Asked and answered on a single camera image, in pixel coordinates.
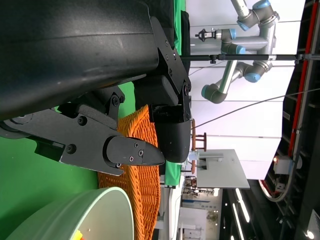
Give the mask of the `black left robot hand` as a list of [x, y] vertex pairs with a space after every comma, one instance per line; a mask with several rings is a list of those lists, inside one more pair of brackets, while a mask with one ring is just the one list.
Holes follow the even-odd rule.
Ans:
[[[117, 131], [132, 82], [157, 145]], [[135, 0], [0, 3], [0, 135], [54, 161], [114, 176], [122, 165], [183, 163], [191, 81], [148, 6]]]

